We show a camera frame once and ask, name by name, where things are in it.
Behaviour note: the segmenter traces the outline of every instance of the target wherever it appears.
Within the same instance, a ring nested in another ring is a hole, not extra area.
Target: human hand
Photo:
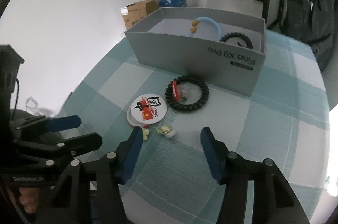
[[[13,205],[16,204],[14,194],[7,188],[8,195]],[[35,213],[39,206],[39,188],[19,188],[19,202],[23,205],[26,213]]]

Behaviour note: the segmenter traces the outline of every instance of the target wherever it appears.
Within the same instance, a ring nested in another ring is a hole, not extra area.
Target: white coaster
[[[144,94],[131,104],[130,116],[141,124],[155,124],[167,113],[165,100],[157,94]]]
[[[146,124],[141,124],[138,121],[136,121],[131,115],[130,115],[130,111],[131,111],[131,105],[129,106],[128,110],[127,110],[127,121],[129,123],[129,125],[135,127],[135,126],[139,126],[141,128],[144,128],[146,126]]]

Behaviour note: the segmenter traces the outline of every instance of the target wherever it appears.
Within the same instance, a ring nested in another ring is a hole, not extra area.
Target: red tag
[[[173,81],[172,83],[172,91],[174,93],[174,100],[176,102],[180,101],[181,100],[181,94],[179,92],[179,90],[177,89],[177,84],[175,81]]]
[[[152,118],[154,118],[153,113],[152,113],[152,108],[149,105],[148,101],[144,99],[144,97],[142,97],[141,105],[143,106],[142,108],[143,120],[151,120]]]

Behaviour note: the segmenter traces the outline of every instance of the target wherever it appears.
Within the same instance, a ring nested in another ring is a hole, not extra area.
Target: cardboard box
[[[121,8],[127,30],[156,10],[158,10],[158,0],[138,1]]]
[[[191,37],[191,22],[201,16],[218,22],[222,35],[247,35],[253,49],[238,46],[241,40],[235,38],[217,41],[217,30],[208,22],[200,22]],[[160,8],[125,34],[141,64],[193,74],[247,96],[254,90],[266,57],[264,19],[218,9]]]

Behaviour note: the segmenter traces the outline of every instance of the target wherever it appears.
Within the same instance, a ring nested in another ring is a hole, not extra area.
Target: teal checkered tablecloth
[[[172,109],[150,127],[132,178],[120,187],[134,223],[216,223],[225,186],[212,179],[200,143],[209,126],[217,140],[246,159],[272,158],[288,179],[310,218],[324,187],[329,144],[329,107],[324,83],[307,45],[267,31],[267,57],[251,97],[209,85],[210,99],[194,113]],[[128,139],[130,104],[141,94],[164,96],[179,76],[139,64],[127,39],[93,68],[63,106],[59,116],[77,114],[78,129],[65,138],[97,132],[102,147],[81,156],[92,161]],[[163,124],[177,130],[167,139]],[[245,223],[251,223],[253,183],[249,183]]]

